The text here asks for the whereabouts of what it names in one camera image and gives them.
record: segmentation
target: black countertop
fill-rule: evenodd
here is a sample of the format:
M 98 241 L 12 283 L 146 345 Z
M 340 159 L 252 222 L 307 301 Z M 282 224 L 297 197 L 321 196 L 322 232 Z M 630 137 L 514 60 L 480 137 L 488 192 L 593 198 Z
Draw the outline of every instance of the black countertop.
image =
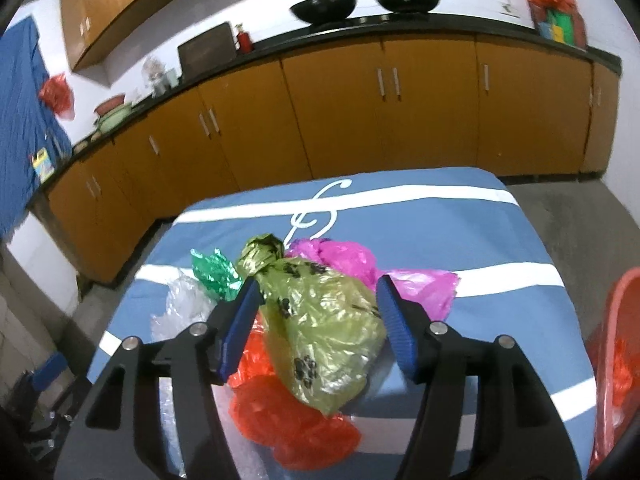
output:
M 305 27 L 284 34 L 257 41 L 255 49 L 250 54 L 240 54 L 233 61 L 216 66 L 211 70 L 201 73 L 199 76 L 188 81 L 181 82 L 176 88 L 169 90 L 164 95 L 145 100 L 139 106 L 133 108 L 132 113 L 122 121 L 116 128 L 108 134 L 103 134 L 98 139 L 91 142 L 80 153 L 73 155 L 63 162 L 56 170 L 56 173 L 49 177 L 40 185 L 36 194 L 45 192 L 52 184 L 65 173 L 66 169 L 76 160 L 87 157 L 98 146 L 104 144 L 114 136 L 124 131 L 136 121 L 144 118 L 153 108 L 161 105 L 165 101 L 188 90 L 200 83 L 215 76 L 222 75 L 251 62 L 259 61 L 270 56 L 283 54 L 302 48 L 313 46 L 329 41 L 355 38 L 357 36 L 372 36 L 376 34 L 402 34 L 402 33 L 425 33 L 432 34 L 438 32 L 463 33 L 463 34 L 489 34 L 512 38 L 515 40 L 528 41 L 529 43 L 547 46 L 558 52 L 569 54 L 578 59 L 594 61 L 600 63 L 616 74 L 622 74 L 622 60 L 603 50 L 588 47 L 586 51 L 569 45 L 547 40 L 529 27 L 515 25 L 513 23 L 501 22 L 499 20 L 489 20 L 487 18 L 476 18 L 474 16 L 461 16 L 458 14 L 430 14 L 402 15 L 402 14 L 381 14 L 377 16 L 366 16 L 362 18 L 350 18 L 340 23 L 330 23 L 320 27 Z M 33 198 L 27 204 L 27 208 L 33 202 Z

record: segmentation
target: wall outlet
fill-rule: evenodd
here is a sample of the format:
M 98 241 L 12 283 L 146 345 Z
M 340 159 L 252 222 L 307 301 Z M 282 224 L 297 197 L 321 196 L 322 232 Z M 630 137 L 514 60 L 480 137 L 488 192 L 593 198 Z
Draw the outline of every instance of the wall outlet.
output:
M 513 16 L 514 18 L 520 17 L 516 8 L 511 4 L 505 4 L 504 2 L 501 2 L 500 5 L 502 6 L 502 10 L 500 11 L 501 14 L 506 14 L 507 16 Z

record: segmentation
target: gray concrete floor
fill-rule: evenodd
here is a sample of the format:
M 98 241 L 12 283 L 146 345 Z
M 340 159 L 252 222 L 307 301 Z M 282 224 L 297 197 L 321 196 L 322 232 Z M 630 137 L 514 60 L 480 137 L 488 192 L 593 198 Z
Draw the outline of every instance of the gray concrete floor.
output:
M 582 336 L 599 322 L 610 286 L 640 266 L 640 228 L 599 180 L 509 186 L 551 255 L 574 302 Z M 120 298 L 163 225 L 116 290 L 95 285 L 65 329 L 60 349 L 72 370 L 84 373 Z

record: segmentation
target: blue curtain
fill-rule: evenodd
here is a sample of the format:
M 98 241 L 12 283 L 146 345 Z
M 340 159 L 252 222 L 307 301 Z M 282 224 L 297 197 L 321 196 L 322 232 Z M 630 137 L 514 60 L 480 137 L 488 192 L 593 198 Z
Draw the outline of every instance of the blue curtain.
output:
M 38 97 L 49 78 L 38 38 L 31 16 L 0 36 L 0 237 L 22 218 L 40 185 L 31 157 L 46 148 L 57 167 L 62 155 L 71 154 L 65 131 Z

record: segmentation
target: red bottle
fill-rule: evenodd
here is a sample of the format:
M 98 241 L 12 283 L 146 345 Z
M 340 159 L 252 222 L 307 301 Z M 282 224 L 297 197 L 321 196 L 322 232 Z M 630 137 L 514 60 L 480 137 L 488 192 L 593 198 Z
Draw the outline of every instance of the red bottle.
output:
M 254 49 L 254 44 L 251 41 L 251 37 L 249 36 L 249 33 L 245 32 L 242 28 L 242 23 L 236 25 L 236 28 L 238 29 L 238 35 L 236 36 L 236 38 L 238 38 L 238 50 L 242 54 L 248 54 Z

